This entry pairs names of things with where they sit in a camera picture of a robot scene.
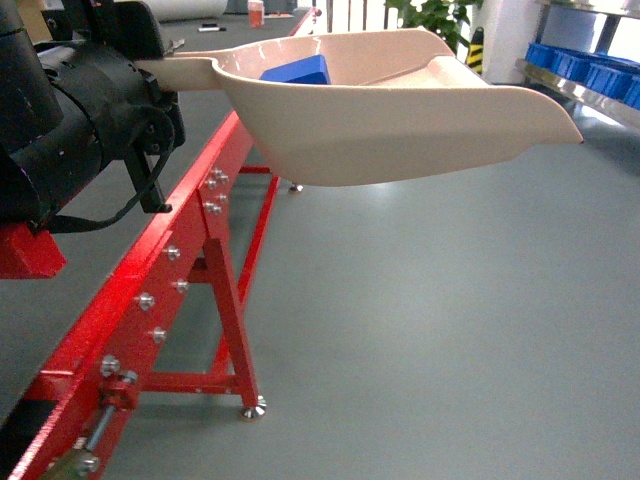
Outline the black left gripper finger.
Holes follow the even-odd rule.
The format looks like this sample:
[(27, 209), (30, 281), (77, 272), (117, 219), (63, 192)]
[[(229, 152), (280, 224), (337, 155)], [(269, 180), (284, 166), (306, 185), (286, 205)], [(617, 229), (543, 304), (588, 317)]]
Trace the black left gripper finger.
[(131, 60), (159, 60), (173, 45), (144, 1), (45, 1), (54, 41), (91, 41)]

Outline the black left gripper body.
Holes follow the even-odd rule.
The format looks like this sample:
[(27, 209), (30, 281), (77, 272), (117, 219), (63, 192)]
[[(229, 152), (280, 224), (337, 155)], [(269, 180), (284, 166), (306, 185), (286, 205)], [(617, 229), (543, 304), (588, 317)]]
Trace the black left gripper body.
[(41, 42), (37, 55), (52, 86), (92, 124), (106, 164), (140, 141), (151, 155), (184, 144), (178, 97), (116, 50), (90, 41)]

